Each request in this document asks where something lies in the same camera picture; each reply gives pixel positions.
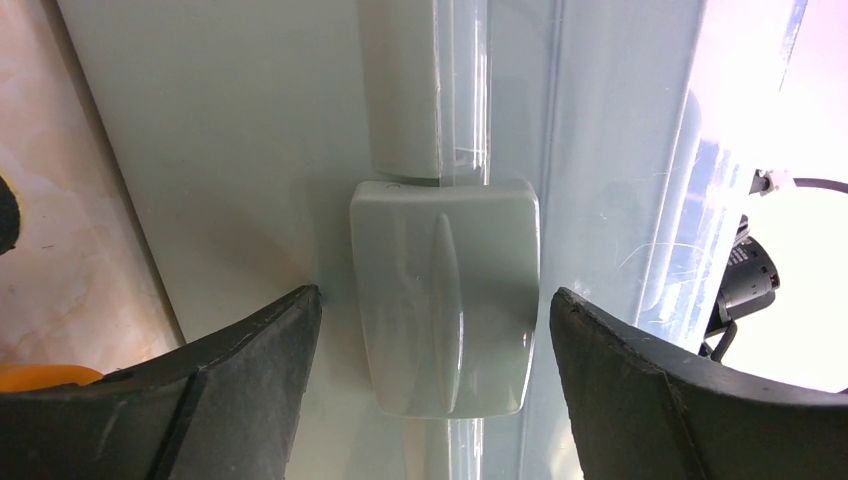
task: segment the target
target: cable connector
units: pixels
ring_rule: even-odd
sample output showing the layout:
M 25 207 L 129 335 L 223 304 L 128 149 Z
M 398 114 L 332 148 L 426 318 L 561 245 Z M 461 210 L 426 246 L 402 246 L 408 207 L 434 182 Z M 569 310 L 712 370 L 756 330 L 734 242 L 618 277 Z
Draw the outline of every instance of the cable connector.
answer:
M 787 170 L 758 171 L 757 177 L 764 181 L 764 189 L 760 190 L 760 196 L 768 195 L 777 190 L 795 188 L 795 179 Z

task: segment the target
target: orange object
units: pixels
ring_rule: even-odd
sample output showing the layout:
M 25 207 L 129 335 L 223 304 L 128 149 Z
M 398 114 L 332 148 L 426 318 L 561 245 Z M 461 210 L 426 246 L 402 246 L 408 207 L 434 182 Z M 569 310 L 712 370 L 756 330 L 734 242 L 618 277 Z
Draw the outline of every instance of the orange object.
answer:
M 103 378 L 97 370 L 79 365 L 0 364 L 0 392 L 26 392 L 75 383 L 88 385 Z

